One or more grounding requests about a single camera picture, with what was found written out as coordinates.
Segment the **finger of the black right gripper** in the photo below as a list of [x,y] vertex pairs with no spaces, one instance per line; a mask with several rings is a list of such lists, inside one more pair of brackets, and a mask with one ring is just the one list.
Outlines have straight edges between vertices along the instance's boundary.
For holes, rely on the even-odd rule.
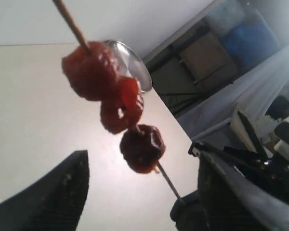
[[170,218],[178,231],[209,230],[198,190],[182,197],[182,201],[177,199],[170,211]]

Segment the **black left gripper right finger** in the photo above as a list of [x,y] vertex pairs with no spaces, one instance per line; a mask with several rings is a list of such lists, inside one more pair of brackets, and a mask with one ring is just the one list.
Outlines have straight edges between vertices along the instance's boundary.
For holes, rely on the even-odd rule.
[[215,153],[199,156],[198,192],[210,231],[289,231],[289,205]]

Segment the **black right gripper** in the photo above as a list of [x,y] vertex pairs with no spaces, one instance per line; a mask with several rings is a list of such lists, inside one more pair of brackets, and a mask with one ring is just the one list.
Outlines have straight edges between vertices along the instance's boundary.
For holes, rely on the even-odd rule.
[[281,154],[268,157],[244,149],[225,146],[222,150],[212,145],[207,151],[217,151],[221,159],[267,193],[289,204],[289,161]]

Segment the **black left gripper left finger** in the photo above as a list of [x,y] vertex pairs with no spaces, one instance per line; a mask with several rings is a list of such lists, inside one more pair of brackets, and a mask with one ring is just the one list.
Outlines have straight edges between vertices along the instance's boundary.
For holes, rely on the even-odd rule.
[[75,151],[44,177],[0,203],[0,231],[74,231],[88,190],[88,152]]

